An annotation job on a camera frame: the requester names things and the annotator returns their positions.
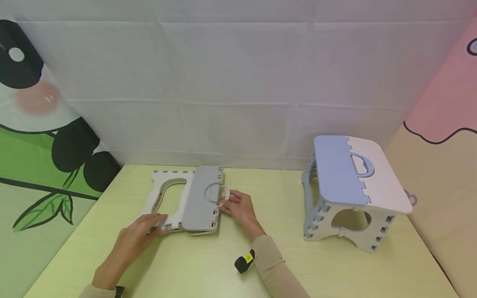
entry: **black circle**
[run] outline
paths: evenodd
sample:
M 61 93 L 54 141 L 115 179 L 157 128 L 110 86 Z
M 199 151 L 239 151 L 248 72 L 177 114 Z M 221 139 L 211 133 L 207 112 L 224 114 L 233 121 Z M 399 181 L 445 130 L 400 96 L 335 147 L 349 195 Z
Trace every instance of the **black circle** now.
M 19 48 L 25 58 L 11 59 L 9 50 Z M 9 20 L 0 20 L 0 82 L 14 89 L 34 86 L 41 77 L 43 60 L 20 26 Z
M 56 133 L 53 163 L 62 172 L 72 172 L 86 162 L 98 144 L 98 136 L 83 118 L 78 118 Z
M 120 169 L 121 167 L 111 153 L 106 151 L 97 152 L 84 164 L 84 179 L 92 189 L 103 192 Z
M 470 55 L 472 56 L 477 56 L 477 52 L 474 52 L 472 51 L 471 47 L 472 47 L 472 44 L 475 43 L 477 41 L 477 38 L 474 38 L 473 40 L 471 40 L 469 42 L 469 44 L 467 45 L 467 53 L 469 53 Z

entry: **blue and white stool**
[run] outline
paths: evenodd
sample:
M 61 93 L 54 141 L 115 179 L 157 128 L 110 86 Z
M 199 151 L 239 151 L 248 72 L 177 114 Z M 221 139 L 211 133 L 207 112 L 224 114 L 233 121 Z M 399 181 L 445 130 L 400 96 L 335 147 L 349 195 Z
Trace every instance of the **blue and white stool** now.
M 413 209 L 383 150 L 373 141 L 344 135 L 321 135 L 314 142 L 315 154 L 301 175 L 305 241 L 345 236 L 374 253 L 396 214 Z M 319 198 L 312 206 L 310 178 L 314 177 L 318 177 Z M 364 211 L 368 227 L 361 231 L 332 227 L 334 216 L 345 209 Z

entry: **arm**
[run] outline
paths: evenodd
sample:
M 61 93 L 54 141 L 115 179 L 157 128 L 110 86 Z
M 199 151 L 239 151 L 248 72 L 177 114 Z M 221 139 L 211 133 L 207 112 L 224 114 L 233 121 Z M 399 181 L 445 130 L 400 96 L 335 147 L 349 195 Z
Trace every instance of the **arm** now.
M 80 298 L 114 298 L 121 276 L 145 251 L 151 242 L 165 231 L 151 227 L 164 221 L 167 215 L 146 214 L 129 227 L 122 229 L 106 260 L 96 269 L 93 281 L 80 294 Z
M 224 205 L 220 209 L 232 215 L 252 242 L 255 265 L 272 297 L 309 298 L 308 293 L 285 264 L 275 242 L 267 236 L 255 217 L 250 196 L 236 190 L 231 190 L 230 193 L 233 196 L 228 201 L 222 200 Z

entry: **pink cheek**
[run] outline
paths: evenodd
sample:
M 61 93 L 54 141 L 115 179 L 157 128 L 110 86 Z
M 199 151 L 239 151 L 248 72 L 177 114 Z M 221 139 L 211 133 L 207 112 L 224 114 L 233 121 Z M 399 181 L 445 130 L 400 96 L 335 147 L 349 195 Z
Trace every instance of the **pink cheek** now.
M 39 81 L 33 87 L 17 91 L 14 97 L 18 108 L 23 112 L 43 116 L 56 110 L 60 91 L 49 82 Z

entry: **right hand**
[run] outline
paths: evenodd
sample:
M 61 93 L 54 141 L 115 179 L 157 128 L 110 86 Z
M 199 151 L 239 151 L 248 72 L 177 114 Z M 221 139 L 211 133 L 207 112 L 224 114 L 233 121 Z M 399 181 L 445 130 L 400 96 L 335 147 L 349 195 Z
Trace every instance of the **right hand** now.
M 225 214 L 232 215 L 235 222 L 251 242 L 261 235 L 266 235 L 255 217 L 252 199 L 248 194 L 231 189 L 228 201 L 222 197 L 220 202 L 224 204 L 220 207 L 220 210 Z

